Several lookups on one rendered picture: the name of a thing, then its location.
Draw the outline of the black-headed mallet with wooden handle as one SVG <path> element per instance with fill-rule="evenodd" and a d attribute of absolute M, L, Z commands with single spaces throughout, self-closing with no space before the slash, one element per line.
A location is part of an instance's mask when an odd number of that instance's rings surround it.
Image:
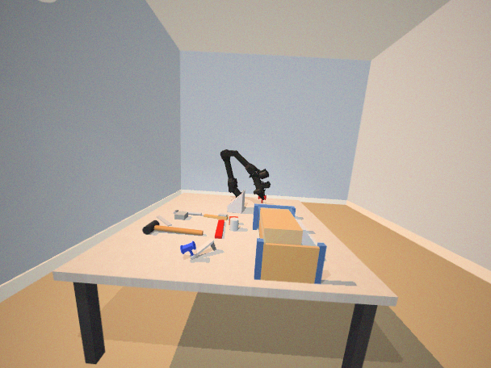
<path fill-rule="evenodd" d="M 154 230 L 164 231 L 164 232 L 186 233 L 186 234 L 200 235 L 200 236 L 202 236 L 203 233 L 204 233 L 204 231 L 202 231 L 202 230 L 187 229 L 187 228 L 173 228 L 173 227 L 167 227 L 167 226 L 159 226 L 159 222 L 157 220 L 152 221 L 151 223 L 147 224 L 146 226 L 144 226 L 142 228 L 142 232 L 145 235 L 149 235 Z"/>

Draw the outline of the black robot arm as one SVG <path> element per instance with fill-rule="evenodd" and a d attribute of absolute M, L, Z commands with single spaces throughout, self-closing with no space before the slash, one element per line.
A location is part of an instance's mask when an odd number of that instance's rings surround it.
<path fill-rule="evenodd" d="M 229 187 L 229 192 L 233 192 L 233 194 L 237 197 L 239 196 L 242 192 L 239 191 L 237 188 L 237 179 L 233 176 L 233 171 L 232 171 L 232 166 L 230 163 L 230 157 L 235 157 L 239 162 L 241 162 L 244 166 L 246 171 L 250 174 L 249 178 L 252 177 L 254 182 L 257 182 L 261 179 L 268 178 L 269 173 L 267 172 L 266 169 L 260 170 L 257 169 L 256 166 L 253 164 L 250 164 L 237 150 L 223 150 L 220 152 L 220 156 L 222 160 L 225 162 L 225 168 L 227 171 L 228 175 L 228 187 Z M 270 187 L 270 182 L 261 182 L 261 187 L 269 188 Z"/>

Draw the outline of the grey cylinder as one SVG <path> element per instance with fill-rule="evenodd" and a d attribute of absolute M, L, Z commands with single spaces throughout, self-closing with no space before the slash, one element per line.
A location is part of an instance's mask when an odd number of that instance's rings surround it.
<path fill-rule="evenodd" d="M 238 218 L 236 217 L 233 217 L 233 218 L 230 218 L 230 225 L 229 225 L 229 230 L 230 231 L 237 231 L 238 230 Z"/>

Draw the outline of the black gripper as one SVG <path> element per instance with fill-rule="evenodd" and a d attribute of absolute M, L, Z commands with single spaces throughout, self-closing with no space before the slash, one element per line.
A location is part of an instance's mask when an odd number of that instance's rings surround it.
<path fill-rule="evenodd" d="M 265 187 L 263 187 L 263 188 L 261 187 L 261 182 L 262 182 L 261 180 L 254 182 L 256 189 L 254 190 L 253 193 L 257 194 L 262 200 L 264 200 L 264 196 L 265 196 L 265 190 L 264 189 L 265 189 Z"/>

